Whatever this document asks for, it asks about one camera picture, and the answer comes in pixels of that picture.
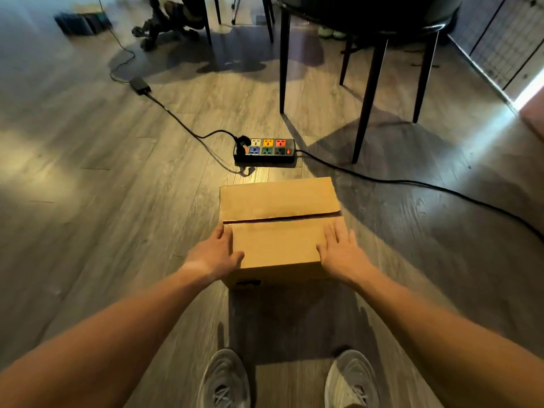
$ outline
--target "gray sneaker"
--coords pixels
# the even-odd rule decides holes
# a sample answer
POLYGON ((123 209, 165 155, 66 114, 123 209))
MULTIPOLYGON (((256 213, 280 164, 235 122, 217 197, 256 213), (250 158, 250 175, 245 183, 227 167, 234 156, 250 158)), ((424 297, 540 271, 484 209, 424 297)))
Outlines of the gray sneaker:
POLYGON ((359 351, 343 352, 329 370, 325 408, 379 408, 380 396, 371 364, 359 351))
POLYGON ((248 374, 233 350, 221 349, 212 356, 200 382, 196 407, 251 407, 248 374))

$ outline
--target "hand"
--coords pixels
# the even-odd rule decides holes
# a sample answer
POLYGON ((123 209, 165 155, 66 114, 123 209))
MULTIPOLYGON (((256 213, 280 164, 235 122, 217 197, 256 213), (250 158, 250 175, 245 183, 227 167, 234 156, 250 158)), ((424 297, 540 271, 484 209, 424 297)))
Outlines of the hand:
POLYGON ((187 253, 180 271, 196 272, 208 283, 212 283, 240 267, 243 258, 243 252, 232 252, 232 228, 220 223, 208 239, 187 253))
POLYGON ((324 244, 318 244, 321 265, 331 276, 348 284, 355 284, 369 269, 374 269, 363 249, 357 246, 355 232, 337 219, 334 225, 325 225, 324 244))

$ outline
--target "person's left hand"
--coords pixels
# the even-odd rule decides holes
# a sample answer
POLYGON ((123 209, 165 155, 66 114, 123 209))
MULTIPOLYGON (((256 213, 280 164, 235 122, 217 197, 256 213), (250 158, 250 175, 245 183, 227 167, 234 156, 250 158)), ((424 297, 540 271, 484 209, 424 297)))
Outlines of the person's left hand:
POLYGON ((196 272, 212 283, 240 267, 243 258, 243 252, 232 252, 232 228, 220 223, 208 239, 187 253, 180 271, 196 272))

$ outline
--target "power cord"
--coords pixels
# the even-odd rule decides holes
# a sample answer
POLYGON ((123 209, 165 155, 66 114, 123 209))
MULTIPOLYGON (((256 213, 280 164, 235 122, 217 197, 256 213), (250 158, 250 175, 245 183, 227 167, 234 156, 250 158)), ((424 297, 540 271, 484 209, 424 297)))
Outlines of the power cord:
MULTIPOLYGON (((104 10, 104 6, 102 5, 102 0, 99 0, 99 4, 100 4, 100 9, 102 10, 102 13, 103 13, 104 15, 106 15, 105 10, 104 10)), ((128 81, 116 79, 116 78, 113 76, 113 73, 115 73, 121 66, 124 66, 124 65, 130 63, 131 61, 133 61, 133 60, 136 58, 136 53, 134 53, 132 50, 129 50, 128 48, 126 48, 125 46, 123 46, 123 45, 121 44, 121 42, 119 41, 119 39, 117 38, 117 36, 116 36, 115 33, 113 32, 111 25, 110 25, 110 27, 108 28, 108 30, 109 30, 110 33, 112 33, 112 36, 113 36, 113 38, 117 41, 117 44, 119 44, 119 46, 120 46, 124 51, 126 51, 127 53, 130 53, 130 54, 131 54, 131 57, 129 57, 129 58, 128 58, 127 60, 125 60, 124 62, 119 63, 117 66, 115 66, 115 67, 113 68, 113 70, 110 71, 109 76, 110 76, 110 78, 111 78, 113 81, 115 81, 115 82, 117 82, 117 83, 120 83, 120 84, 128 84, 128 81)))
MULTIPOLYGON (((246 137, 246 136, 241 136, 241 137, 236 137, 234 134, 232 134, 230 131, 227 131, 227 130, 223 130, 223 129, 219 129, 219 130, 214 130, 213 132, 211 133, 208 133, 207 135, 205 136, 198 136, 196 133, 194 133, 194 131, 192 131, 191 129, 189 129, 174 113, 172 113, 169 109, 166 108, 166 106, 164 104, 162 104, 159 100, 155 99, 152 95, 150 95, 149 93, 144 93, 145 96, 147 96, 149 99, 153 100, 153 102, 157 103, 160 107, 162 107, 170 116, 172 116, 185 130, 187 130, 189 132, 189 134, 191 136, 193 136, 194 138, 196 139, 199 139, 199 140, 202 140, 202 139, 205 139, 207 137, 210 137, 211 135, 214 135, 216 133, 226 133, 228 134, 230 137, 232 137, 236 143, 236 147, 237 149, 239 149, 242 145, 246 145, 248 146, 250 143, 251 143, 251 140, 246 137)), ((525 226, 530 232, 532 232, 536 237, 538 237, 540 239, 541 242, 544 243, 544 234, 542 234, 536 227, 534 227, 533 225, 531 225, 529 222, 527 222, 525 219, 522 219, 521 217, 515 215, 514 213, 511 213, 511 212, 508 212, 508 211, 505 211, 504 209, 501 209, 500 207, 496 207, 496 206, 493 206, 493 205, 490 205, 489 203, 485 203, 485 202, 481 202, 479 200, 476 200, 474 198, 471 198, 469 196, 466 196, 462 193, 459 193, 459 192, 456 192, 454 190, 451 190, 451 189, 447 189, 447 188, 443 188, 441 186, 436 186, 436 185, 433 185, 433 184, 430 184, 430 183, 424 183, 424 182, 418 182, 417 180, 408 180, 408 179, 377 179, 375 177, 371 177, 371 176, 366 176, 366 175, 362 175, 360 173, 357 173, 357 172, 354 172, 352 170, 349 170, 349 169, 346 169, 344 167, 340 167, 340 166, 336 166, 336 165, 333 165, 327 161, 324 161, 322 159, 320 159, 319 157, 317 156, 314 156, 312 155, 311 153, 305 151, 305 150, 296 150, 296 153, 301 153, 301 154, 305 154, 307 155, 308 157, 310 157, 311 159, 329 167, 330 169, 334 169, 334 170, 338 170, 338 171, 341 171, 341 172, 344 172, 344 173, 347 173, 349 175, 352 175, 352 176, 355 176, 355 177, 358 177, 360 179, 363 179, 363 180, 368 180, 369 182, 374 182, 374 183, 388 183, 388 184, 405 184, 405 185, 412 185, 412 186, 419 186, 419 187, 423 187, 423 188, 428 188, 428 189, 433 189, 433 190, 437 190, 438 192, 444 192, 444 193, 449 193, 450 195, 454 195, 454 196, 457 196, 461 199, 464 199, 468 202, 471 202, 475 205, 478 205, 478 206, 483 206, 483 207, 486 207, 488 209, 491 209, 492 211, 495 211, 495 212, 498 212, 498 213, 501 213, 505 216, 508 216, 509 218, 511 219, 514 219, 515 221, 517 221, 518 223, 522 224, 523 226, 525 226)))

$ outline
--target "shoelace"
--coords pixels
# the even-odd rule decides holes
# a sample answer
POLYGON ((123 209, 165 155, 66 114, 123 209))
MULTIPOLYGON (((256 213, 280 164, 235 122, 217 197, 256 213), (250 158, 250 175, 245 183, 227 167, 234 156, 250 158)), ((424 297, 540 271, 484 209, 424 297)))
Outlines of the shoelace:
POLYGON ((213 405, 215 408, 231 408, 233 401, 229 397, 231 389, 228 386, 220 386, 213 394, 213 405))
POLYGON ((353 392, 355 393, 355 395, 357 395, 357 397, 361 400, 361 404, 363 404, 363 406, 368 406, 367 405, 367 395, 364 393, 364 389, 361 385, 354 385, 353 388, 352 388, 353 392))

